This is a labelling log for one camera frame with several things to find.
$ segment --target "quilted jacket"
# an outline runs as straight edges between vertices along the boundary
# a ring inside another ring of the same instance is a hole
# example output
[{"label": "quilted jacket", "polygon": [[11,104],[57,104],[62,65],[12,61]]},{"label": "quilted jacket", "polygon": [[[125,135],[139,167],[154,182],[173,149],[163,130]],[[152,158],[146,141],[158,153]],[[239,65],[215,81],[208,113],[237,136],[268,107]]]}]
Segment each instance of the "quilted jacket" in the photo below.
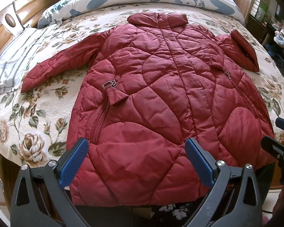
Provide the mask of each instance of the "quilted jacket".
[{"label": "quilted jacket", "polygon": [[194,137],[216,160],[255,169],[273,162],[261,95],[241,67],[259,71],[234,30],[215,37],[184,14],[138,13],[35,66],[21,92],[88,63],[71,114],[70,149],[89,141],[70,191],[75,205],[167,205],[207,193],[186,157]]}]

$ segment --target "floral bedspread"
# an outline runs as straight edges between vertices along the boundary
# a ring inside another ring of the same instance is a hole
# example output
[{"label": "floral bedspread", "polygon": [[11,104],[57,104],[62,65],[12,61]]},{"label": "floral bedspread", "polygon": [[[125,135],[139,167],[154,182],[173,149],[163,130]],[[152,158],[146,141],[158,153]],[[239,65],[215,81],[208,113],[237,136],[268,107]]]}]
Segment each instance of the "floral bedspread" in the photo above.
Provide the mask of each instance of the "floral bedspread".
[{"label": "floral bedspread", "polygon": [[[262,46],[234,18],[195,7],[167,3],[117,5],[65,20],[40,46],[32,62],[40,63],[76,44],[90,34],[127,23],[139,12],[185,13],[191,24],[201,24],[215,35],[237,29],[255,48],[260,72],[246,71],[265,100],[276,139],[284,141],[284,131],[274,123],[284,118],[284,78]],[[20,89],[0,95],[0,153],[18,165],[43,166],[65,151],[71,111],[87,66],[64,72],[34,90]]]}]

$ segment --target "wooden headboard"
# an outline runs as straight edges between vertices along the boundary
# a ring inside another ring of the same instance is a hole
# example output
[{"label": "wooden headboard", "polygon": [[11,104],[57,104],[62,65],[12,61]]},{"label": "wooden headboard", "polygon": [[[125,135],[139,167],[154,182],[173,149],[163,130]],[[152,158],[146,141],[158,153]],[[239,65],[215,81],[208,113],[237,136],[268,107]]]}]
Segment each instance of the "wooden headboard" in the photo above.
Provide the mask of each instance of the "wooden headboard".
[{"label": "wooden headboard", "polygon": [[42,13],[59,0],[15,0],[0,11],[0,53],[28,24],[36,28]]}]

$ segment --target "striped sheet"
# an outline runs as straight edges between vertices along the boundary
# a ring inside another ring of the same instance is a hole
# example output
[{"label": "striped sheet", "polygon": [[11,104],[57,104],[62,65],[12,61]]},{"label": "striped sheet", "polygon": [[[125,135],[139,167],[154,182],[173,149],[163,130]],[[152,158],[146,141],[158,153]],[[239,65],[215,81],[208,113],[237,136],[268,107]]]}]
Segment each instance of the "striped sheet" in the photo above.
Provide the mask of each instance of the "striped sheet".
[{"label": "striped sheet", "polygon": [[44,38],[58,25],[44,29],[25,28],[0,54],[0,94],[17,89],[31,60],[42,46]]}]

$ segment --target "zipper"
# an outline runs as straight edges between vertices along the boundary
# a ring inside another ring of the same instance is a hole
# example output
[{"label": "zipper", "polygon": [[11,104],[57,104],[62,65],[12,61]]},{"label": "zipper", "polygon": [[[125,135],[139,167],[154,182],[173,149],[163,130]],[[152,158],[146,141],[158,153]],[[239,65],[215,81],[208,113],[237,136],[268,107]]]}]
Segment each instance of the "zipper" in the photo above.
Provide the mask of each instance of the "zipper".
[{"label": "zipper", "polygon": [[[111,81],[104,83],[102,85],[102,87],[105,90],[107,90],[110,87],[116,88],[117,87],[117,81],[115,79],[113,79]],[[104,123],[104,119],[106,117],[106,114],[108,112],[109,107],[110,107],[110,104],[109,104],[109,101],[108,101],[108,96],[106,95],[105,101],[104,101],[104,104],[103,104],[103,108],[102,108],[101,113],[100,113],[100,115],[99,115],[99,117],[96,121],[96,124],[95,124],[95,129],[94,129],[92,140],[91,140],[93,144],[97,144],[97,141],[98,141],[98,138],[99,138],[99,135],[100,135],[103,123]]]},{"label": "zipper", "polygon": [[252,112],[252,114],[254,115],[255,118],[256,117],[256,114],[255,112],[253,111],[251,105],[248,103],[247,99],[245,98],[245,96],[242,94],[241,90],[239,89],[239,87],[237,86],[237,84],[235,83],[235,81],[231,78],[229,72],[224,68],[224,74],[226,75],[226,77],[229,79],[229,81],[233,84],[233,86],[235,87],[235,89],[238,91],[238,93],[240,94],[240,96],[243,98],[245,104],[247,105],[249,111]]}]

